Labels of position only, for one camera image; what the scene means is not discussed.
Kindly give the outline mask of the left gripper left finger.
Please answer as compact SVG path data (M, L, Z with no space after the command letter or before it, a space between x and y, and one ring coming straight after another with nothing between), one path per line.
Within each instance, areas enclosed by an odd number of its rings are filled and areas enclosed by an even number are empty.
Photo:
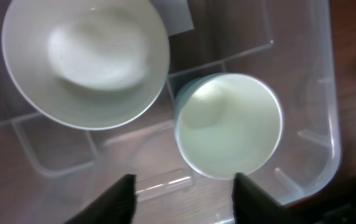
M125 174L65 224L131 224L136 204L136 175Z

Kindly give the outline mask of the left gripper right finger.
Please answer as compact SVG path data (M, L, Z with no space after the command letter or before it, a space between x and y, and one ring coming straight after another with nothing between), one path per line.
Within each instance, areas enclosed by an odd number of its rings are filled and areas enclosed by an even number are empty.
M245 174L236 173L232 191L236 224L300 224L302 218L286 210Z

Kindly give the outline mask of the pale green plastic cup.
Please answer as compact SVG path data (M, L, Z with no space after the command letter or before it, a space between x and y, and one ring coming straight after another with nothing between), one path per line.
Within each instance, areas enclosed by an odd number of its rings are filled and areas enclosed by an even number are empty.
M284 111L275 91L265 82L242 73L223 73L219 84L226 112L213 126L191 128L174 108L174 137L186 163L199 174L230 180L251 174L274 154L284 132Z

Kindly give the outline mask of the white small bowl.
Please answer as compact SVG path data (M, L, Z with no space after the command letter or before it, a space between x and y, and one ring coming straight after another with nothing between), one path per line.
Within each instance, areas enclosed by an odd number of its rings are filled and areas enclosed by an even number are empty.
M36 110L92 131L146 112L170 65L166 28L148 0L13 0L2 53L13 83Z

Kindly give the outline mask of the light blue plastic cup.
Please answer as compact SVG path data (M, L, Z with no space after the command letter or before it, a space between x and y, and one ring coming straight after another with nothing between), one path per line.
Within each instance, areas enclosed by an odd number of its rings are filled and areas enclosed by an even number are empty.
M176 115L183 112L183 123L191 128L204 128L217 124L226 112L226 96L219 84L209 84L223 73L187 82L176 96Z

